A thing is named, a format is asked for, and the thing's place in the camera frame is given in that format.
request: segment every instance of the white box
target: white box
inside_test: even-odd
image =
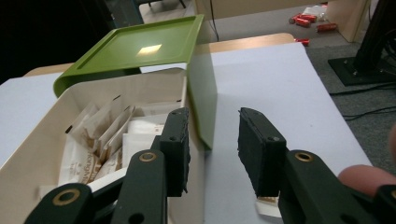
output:
[[[184,106],[187,96],[186,71],[171,68],[78,83],[66,90],[0,171],[1,223],[22,223],[39,203],[39,187],[57,185],[64,132],[85,105],[94,102],[101,106],[120,94],[124,106],[175,101],[180,101],[180,105]],[[168,210],[175,223],[188,223],[188,220],[191,220],[190,223],[202,223],[203,220],[204,157],[200,152],[203,146],[193,128],[192,119],[189,129],[189,193],[170,200]],[[123,172],[120,170],[103,180],[117,179]],[[90,186],[96,190],[101,183],[94,181]]]

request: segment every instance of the finger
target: finger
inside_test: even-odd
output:
[[[338,179],[346,186],[374,197],[379,187],[396,185],[396,177],[382,169],[368,165],[354,165],[343,170]]]

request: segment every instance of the gray carpet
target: gray carpet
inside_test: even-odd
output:
[[[359,47],[360,44],[348,44],[317,49],[306,48],[307,55],[328,92],[358,90],[375,86],[345,87],[327,63],[329,59],[354,57]],[[333,96],[332,99],[341,114],[356,115],[387,106],[396,106],[396,90],[368,91]],[[373,166],[380,167],[394,175],[396,175],[396,165],[389,154],[388,137],[389,130],[395,123],[396,113],[366,115],[347,122]]]

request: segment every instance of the table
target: table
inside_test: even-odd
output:
[[[370,164],[323,87],[304,47],[293,42],[291,35],[281,34],[209,45],[218,85],[218,107],[214,146],[205,157],[205,223],[282,223],[280,218],[256,212],[253,188],[237,157],[241,106],[261,111],[288,140],[289,149],[316,153],[336,175],[349,165]],[[247,49],[241,49],[241,43]],[[70,65],[35,69],[23,78],[52,73],[35,77],[37,84],[51,83],[60,75],[54,72]],[[54,100],[54,96],[49,96],[42,106],[49,106],[46,102]],[[24,109],[23,105],[12,105]],[[39,119],[45,111],[40,105],[37,110],[32,112]]]
[[[210,2],[212,0],[194,0],[197,14],[205,14],[212,19]],[[213,1],[215,19],[223,19],[264,11],[272,11],[288,7],[298,7],[322,3],[320,0],[219,0]],[[338,25],[338,31],[349,42],[354,42],[360,37],[361,26],[365,13],[370,5],[369,0],[337,0],[328,3],[327,18]]]

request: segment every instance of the floor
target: floor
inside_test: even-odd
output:
[[[371,13],[374,12],[377,0],[372,1]],[[179,3],[178,0],[163,0],[140,6],[140,11],[145,23],[171,20],[175,18],[194,15],[194,3],[192,0],[184,0],[187,8]],[[268,11],[226,19],[215,20],[216,32],[219,41],[230,40],[257,35],[269,35],[277,33],[289,33],[295,38],[309,38],[309,47],[321,48],[326,46],[348,45],[349,43],[336,31],[319,34],[316,32],[316,25],[304,28],[295,24],[289,24],[289,18],[297,13],[303,12],[307,7],[292,7],[287,9]],[[361,36],[364,36],[368,24],[368,16]],[[212,42],[218,41],[212,22]]]

